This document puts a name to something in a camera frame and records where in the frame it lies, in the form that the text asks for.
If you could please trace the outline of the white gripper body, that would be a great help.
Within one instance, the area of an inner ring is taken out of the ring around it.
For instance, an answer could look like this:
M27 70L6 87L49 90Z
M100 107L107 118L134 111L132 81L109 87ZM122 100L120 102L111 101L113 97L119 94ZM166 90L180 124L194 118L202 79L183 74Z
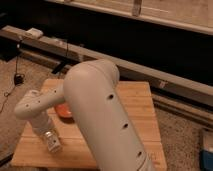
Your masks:
M33 132L43 141L46 140L46 134L48 132L53 132L55 130L54 122L46 111L31 118L29 123Z

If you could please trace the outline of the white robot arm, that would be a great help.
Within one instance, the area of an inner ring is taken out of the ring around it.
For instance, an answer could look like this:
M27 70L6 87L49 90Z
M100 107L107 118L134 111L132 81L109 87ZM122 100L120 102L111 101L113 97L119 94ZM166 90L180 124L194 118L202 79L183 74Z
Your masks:
M118 82L119 70L113 62L82 62L67 72L57 88L41 95L26 94L15 114L31 119L67 103L101 171L156 171L117 95Z

